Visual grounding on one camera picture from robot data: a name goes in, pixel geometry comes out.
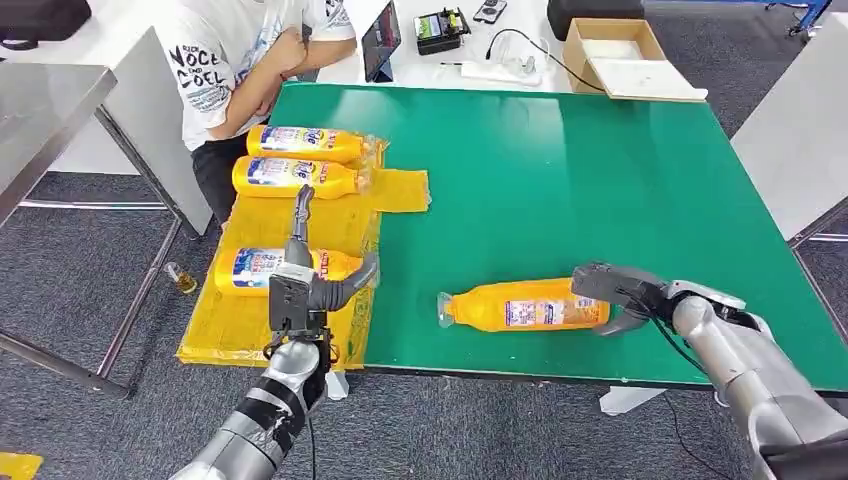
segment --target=black bag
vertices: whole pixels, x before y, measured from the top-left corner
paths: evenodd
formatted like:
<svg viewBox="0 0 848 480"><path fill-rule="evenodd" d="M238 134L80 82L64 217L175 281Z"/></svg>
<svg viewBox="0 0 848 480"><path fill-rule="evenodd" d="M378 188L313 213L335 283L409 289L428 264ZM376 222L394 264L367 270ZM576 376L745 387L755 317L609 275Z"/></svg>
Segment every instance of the black bag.
<svg viewBox="0 0 848 480"><path fill-rule="evenodd" d="M557 40L565 41L572 18L645 18L645 7L642 0L548 0L548 22Z"/></svg>
<svg viewBox="0 0 848 480"><path fill-rule="evenodd" d="M65 40L91 18L86 0L0 0L0 45L30 50Z"/></svg>

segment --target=open box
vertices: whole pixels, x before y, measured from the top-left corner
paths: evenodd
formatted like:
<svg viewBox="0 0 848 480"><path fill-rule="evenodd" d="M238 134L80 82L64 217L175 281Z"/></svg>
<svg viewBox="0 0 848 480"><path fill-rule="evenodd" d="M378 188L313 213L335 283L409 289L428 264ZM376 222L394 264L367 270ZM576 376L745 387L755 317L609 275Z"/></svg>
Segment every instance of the open box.
<svg viewBox="0 0 848 480"><path fill-rule="evenodd" d="M575 93L606 93L615 99L703 102L696 89L668 61L645 20L575 18L563 49L564 63L586 82L568 74Z"/></svg>

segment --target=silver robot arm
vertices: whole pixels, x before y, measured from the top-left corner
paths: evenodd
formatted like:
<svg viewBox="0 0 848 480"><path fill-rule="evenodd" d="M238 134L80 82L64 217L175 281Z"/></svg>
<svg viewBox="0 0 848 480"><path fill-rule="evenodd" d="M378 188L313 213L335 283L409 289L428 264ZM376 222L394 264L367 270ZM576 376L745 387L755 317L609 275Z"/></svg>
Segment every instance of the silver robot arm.
<svg viewBox="0 0 848 480"><path fill-rule="evenodd" d="M212 440L172 480L266 480L274 476L324 394L315 343L281 345Z"/></svg>
<svg viewBox="0 0 848 480"><path fill-rule="evenodd" d="M813 390L744 301L606 264L576 268L572 285L575 294L624 307L601 335L658 319L686 340L750 441L755 478L848 478L848 419Z"/></svg>
<svg viewBox="0 0 848 480"><path fill-rule="evenodd" d="M342 281L318 276L307 245L314 193L309 186L298 192L285 261L270 278L268 368L212 441L171 480L269 480L326 393L332 338L327 312L343 308L376 275L379 262L368 254Z"/></svg>

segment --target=green tabletop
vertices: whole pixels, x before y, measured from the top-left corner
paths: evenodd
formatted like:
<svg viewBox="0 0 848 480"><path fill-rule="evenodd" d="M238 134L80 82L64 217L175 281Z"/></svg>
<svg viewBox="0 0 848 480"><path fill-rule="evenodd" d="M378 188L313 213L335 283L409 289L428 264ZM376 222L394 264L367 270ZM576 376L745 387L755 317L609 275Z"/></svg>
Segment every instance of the green tabletop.
<svg viewBox="0 0 848 480"><path fill-rule="evenodd" d="M379 135L388 167L429 171L427 213L383 215L367 366L707 383L650 325L438 326L441 291L605 261L745 299L815 388L848 391L848 351L706 104L296 84L271 123Z"/></svg>

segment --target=yellow cloth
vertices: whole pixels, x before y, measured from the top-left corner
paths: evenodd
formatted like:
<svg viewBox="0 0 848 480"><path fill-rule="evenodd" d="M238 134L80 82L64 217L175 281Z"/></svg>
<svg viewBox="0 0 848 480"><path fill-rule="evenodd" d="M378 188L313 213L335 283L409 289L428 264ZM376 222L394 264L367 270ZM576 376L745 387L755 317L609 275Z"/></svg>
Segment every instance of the yellow cloth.
<svg viewBox="0 0 848 480"><path fill-rule="evenodd" d="M426 212L430 205L427 171L378 168L372 172L371 188L366 193L378 212Z"/></svg>
<svg viewBox="0 0 848 480"><path fill-rule="evenodd" d="M382 166L382 151L378 155ZM365 195L346 195L336 200L314 199L309 219L310 248L336 250L363 257L377 250L380 213L426 211L429 204L427 172L377 168L372 190ZM228 248L280 248L291 232L294 200L239 196L219 252ZM271 339L267 297L222 295L210 268L206 282L186 328L177 357L183 363L265 366L262 348ZM333 335L335 370L362 368L373 289L365 288L345 308L328 315Z"/></svg>
<svg viewBox="0 0 848 480"><path fill-rule="evenodd" d="M31 480L43 461L38 455L0 452L0 478Z"/></svg>

